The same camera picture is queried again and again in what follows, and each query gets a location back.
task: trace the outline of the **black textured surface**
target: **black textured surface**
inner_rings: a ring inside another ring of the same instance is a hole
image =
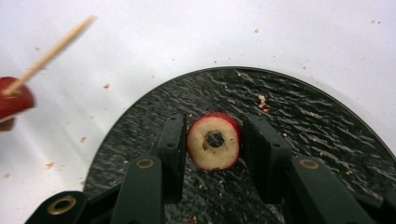
[[[269,114],[258,105],[267,98]],[[395,160],[356,115],[318,89],[294,78],[251,68],[216,68],[177,77],[131,106],[108,133],[92,163],[85,193],[91,198],[119,184],[127,163],[148,155],[166,119],[187,115],[190,125],[207,112],[240,121],[265,116],[292,146],[292,154],[322,160],[346,188],[368,200],[396,189]],[[280,206],[263,204],[239,161],[226,172],[208,173],[186,159],[182,202],[166,205],[167,223],[282,223]]]

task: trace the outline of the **food debris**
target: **food debris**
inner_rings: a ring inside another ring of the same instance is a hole
[[[265,96],[259,95],[259,99],[260,99],[259,108],[262,109],[264,113],[268,114],[270,112],[270,109],[267,108],[267,103],[265,103],[266,101]]]
[[[189,224],[197,224],[197,216],[190,217]]]
[[[46,164],[46,170],[49,170],[50,168],[52,168],[53,164],[54,164],[54,162]]]
[[[266,103],[259,104],[260,109],[265,109]]]
[[[259,95],[259,99],[262,101],[262,103],[265,103],[265,96],[264,95]]]

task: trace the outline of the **white background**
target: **white background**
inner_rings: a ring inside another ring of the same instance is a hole
[[[1,77],[20,77],[74,26],[98,20],[28,82],[36,107],[0,133],[0,223],[22,223],[49,196],[82,190],[129,106],[210,67],[257,67],[310,83],[394,153],[395,11],[394,0],[1,1]]]

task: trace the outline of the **apple slice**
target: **apple slice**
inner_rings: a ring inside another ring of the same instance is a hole
[[[13,96],[6,97],[3,94],[3,91],[16,80],[15,77],[0,77],[0,123],[7,122],[22,111],[35,106],[35,99],[25,85]]]
[[[240,128],[231,116],[215,112],[196,120],[187,133],[192,161],[207,171],[226,170],[239,158]]]

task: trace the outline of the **toothpick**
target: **toothpick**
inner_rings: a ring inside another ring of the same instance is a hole
[[[55,56],[65,49],[73,40],[75,40],[79,35],[82,34],[90,25],[96,20],[95,16],[90,16],[82,24],[78,25],[73,29],[64,39],[62,39],[58,45],[56,45],[52,50],[50,50],[40,61],[32,68],[29,69],[20,79],[13,82],[9,87],[7,87],[3,94],[6,97],[10,97],[18,92],[18,89],[28,81],[32,76],[34,76],[40,69],[44,68],[47,63],[49,63]]]

